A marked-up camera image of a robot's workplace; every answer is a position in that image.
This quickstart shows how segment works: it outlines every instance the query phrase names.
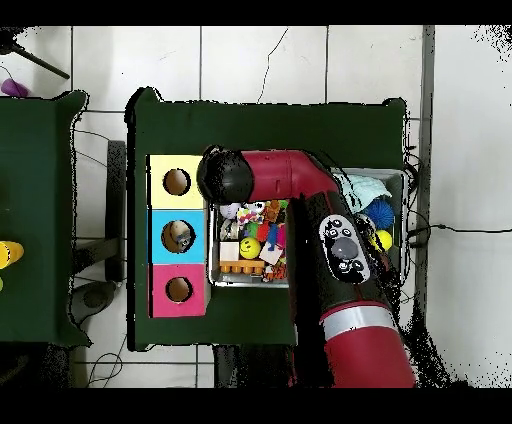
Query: purple toy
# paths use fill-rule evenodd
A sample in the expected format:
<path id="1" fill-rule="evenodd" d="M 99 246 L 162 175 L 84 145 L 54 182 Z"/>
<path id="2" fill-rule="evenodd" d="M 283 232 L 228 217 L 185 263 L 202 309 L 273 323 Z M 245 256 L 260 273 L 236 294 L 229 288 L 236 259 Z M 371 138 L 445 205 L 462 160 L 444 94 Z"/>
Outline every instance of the purple toy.
<path id="1" fill-rule="evenodd" d="M 2 93 L 11 97 L 27 97 L 28 88 L 11 78 L 6 79 L 1 87 Z"/>

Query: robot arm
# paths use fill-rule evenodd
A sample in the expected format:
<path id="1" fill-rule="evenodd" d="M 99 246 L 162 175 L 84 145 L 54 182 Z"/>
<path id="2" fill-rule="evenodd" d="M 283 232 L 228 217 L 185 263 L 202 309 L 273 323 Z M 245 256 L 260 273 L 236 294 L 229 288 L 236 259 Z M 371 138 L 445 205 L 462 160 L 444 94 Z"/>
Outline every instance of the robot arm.
<path id="1" fill-rule="evenodd" d="M 212 148 L 198 185 L 213 203 L 290 199 L 287 249 L 299 383 L 413 387 L 386 297 L 332 174 L 297 150 Z"/>

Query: smiley face toy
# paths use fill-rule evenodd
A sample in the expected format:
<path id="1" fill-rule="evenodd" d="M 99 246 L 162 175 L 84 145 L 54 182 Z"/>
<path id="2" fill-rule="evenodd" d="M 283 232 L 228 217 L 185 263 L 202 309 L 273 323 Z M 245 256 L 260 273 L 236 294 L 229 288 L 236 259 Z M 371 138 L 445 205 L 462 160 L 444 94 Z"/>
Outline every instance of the smiley face toy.
<path id="1" fill-rule="evenodd" d="M 260 254 L 261 245 L 258 240 L 246 237 L 240 242 L 240 255 L 245 259 L 254 259 Z"/>

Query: colored cube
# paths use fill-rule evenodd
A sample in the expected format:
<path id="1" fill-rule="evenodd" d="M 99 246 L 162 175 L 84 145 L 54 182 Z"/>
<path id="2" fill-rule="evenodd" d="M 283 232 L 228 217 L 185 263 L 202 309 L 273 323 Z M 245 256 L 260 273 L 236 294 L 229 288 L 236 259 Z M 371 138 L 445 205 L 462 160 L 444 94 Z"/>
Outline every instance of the colored cube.
<path id="1" fill-rule="evenodd" d="M 153 265 L 152 295 L 153 318 L 203 316 L 210 300 L 210 284 L 204 264 Z M 172 286 L 185 280 L 189 290 L 184 301 L 173 299 Z"/>
<path id="2" fill-rule="evenodd" d="M 153 210 L 151 212 L 151 259 L 155 265 L 204 264 L 205 212 L 203 210 Z M 192 245 L 183 253 L 173 253 L 162 242 L 164 227 L 173 221 L 184 221 L 192 227 L 195 236 Z"/>
<path id="3" fill-rule="evenodd" d="M 204 200 L 197 187 L 197 167 L 201 156 L 150 155 L 151 207 L 153 209 L 203 209 Z M 188 191 L 182 195 L 170 194 L 164 187 L 168 173 L 182 170 L 189 182 Z"/>

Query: green tablecloth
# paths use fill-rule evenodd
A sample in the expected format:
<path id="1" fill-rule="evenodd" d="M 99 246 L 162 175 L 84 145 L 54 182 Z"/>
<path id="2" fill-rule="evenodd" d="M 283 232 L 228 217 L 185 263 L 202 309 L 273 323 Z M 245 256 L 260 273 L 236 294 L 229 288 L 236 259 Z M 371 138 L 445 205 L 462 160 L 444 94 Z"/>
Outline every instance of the green tablecloth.
<path id="1" fill-rule="evenodd" d="M 228 105 L 165 103 L 152 88 L 131 98 L 128 122 L 129 335 L 158 344 L 294 344 L 287 290 L 213 287 L 204 317 L 149 318 L 147 312 L 147 154 L 201 155 L 226 148 L 327 151 L 341 167 L 402 169 L 405 103 Z"/>
<path id="2" fill-rule="evenodd" d="M 68 317 L 71 125 L 86 98 L 0 97 L 0 240 L 25 249 L 19 262 L 0 270 L 0 341 L 89 344 Z"/>

